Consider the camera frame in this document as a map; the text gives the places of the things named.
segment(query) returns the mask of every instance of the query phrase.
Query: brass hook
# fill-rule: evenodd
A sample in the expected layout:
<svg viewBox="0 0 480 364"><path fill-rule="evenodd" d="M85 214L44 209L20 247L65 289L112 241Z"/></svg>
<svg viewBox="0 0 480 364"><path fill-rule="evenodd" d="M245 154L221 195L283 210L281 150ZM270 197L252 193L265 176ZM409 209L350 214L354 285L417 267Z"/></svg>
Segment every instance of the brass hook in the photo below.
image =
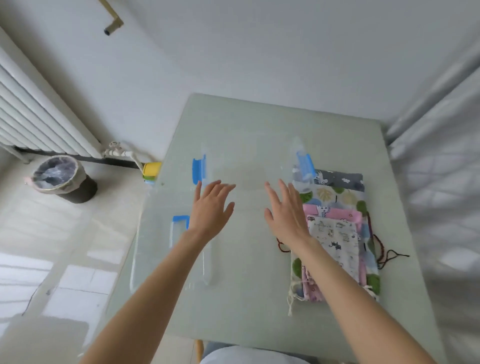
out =
<svg viewBox="0 0 480 364"><path fill-rule="evenodd" d="M104 29L104 33L106 35L110 35L112 34L115 30L117 30L118 28L120 28L122 25L123 25L123 20L120 19L119 15L117 14L117 12L115 10L113 10L113 8L110 6L110 4L108 3L107 0L98 0L102 5L103 7L110 13L111 16L113 16L113 22L112 24L110 24L109 26L107 26L105 29Z"/></svg>

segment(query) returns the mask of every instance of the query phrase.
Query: table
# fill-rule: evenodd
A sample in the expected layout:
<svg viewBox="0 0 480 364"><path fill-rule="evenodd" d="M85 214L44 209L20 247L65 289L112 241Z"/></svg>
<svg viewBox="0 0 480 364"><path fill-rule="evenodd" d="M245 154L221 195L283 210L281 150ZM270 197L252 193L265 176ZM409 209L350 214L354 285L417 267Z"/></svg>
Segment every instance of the table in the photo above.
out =
<svg viewBox="0 0 480 364"><path fill-rule="evenodd" d="M410 255L381 271L381 304L435 360L446 363L379 122L194 94L185 106L157 183L166 192L179 183L191 184L192 158L199 157L201 142L245 131L298 135L317 168L363 173L374 232L387 248ZM162 193L152 196L144 213L158 213L151 206L162 198ZM258 204L267 206L266 198L258 198ZM158 227L141 226L140 234L143 229ZM112 295L110 315L130 295L132 254ZM289 266L290 257L277 249L263 209L235 211L212 242L211 284L182 291L166 333L355 361L328 305L295 302L293 317L287 316Z"/></svg>

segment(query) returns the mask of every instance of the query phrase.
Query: trash can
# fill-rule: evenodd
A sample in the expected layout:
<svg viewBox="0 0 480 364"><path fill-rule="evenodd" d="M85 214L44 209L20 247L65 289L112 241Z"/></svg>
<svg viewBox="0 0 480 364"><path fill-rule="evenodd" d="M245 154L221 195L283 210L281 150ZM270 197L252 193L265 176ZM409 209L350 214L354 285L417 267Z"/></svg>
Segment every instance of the trash can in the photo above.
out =
<svg viewBox="0 0 480 364"><path fill-rule="evenodd" d="M74 204L90 200L97 184L74 157L54 156L40 164L27 183L43 194L56 194Z"/></svg>

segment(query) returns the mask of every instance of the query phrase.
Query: blue clip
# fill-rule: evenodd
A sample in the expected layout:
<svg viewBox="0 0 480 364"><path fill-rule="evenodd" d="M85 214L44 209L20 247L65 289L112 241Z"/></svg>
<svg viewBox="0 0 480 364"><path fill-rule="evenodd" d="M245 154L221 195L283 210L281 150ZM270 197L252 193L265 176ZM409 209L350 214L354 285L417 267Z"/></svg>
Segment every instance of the blue clip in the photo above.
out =
<svg viewBox="0 0 480 364"><path fill-rule="evenodd" d="M175 215L172 218L172 222L179 222L179 221L183 221L183 220L187 221L187 229L188 229L188 225L190 224L190 216L188 216L188 215Z"/></svg>
<svg viewBox="0 0 480 364"><path fill-rule="evenodd" d="M297 152L297 158L299 160L300 172L303 180L313 178L315 176L315 168L313 167L312 158L310 154L302 155L300 152Z"/></svg>
<svg viewBox="0 0 480 364"><path fill-rule="evenodd" d="M207 157L204 154L202 159L193 159L192 161L192 181L196 186L199 181L206 178Z"/></svg>

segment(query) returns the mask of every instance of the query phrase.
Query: plastic bag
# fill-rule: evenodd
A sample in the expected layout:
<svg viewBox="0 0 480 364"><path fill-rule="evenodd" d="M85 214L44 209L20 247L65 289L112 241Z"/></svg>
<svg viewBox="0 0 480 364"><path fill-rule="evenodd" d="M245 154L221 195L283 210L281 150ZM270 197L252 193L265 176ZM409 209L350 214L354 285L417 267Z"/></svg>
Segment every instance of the plastic bag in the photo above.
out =
<svg viewBox="0 0 480 364"><path fill-rule="evenodd" d="M67 194L85 180L83 166L73 157L55 156L40 164L29 185L45 194Z"/></svg>

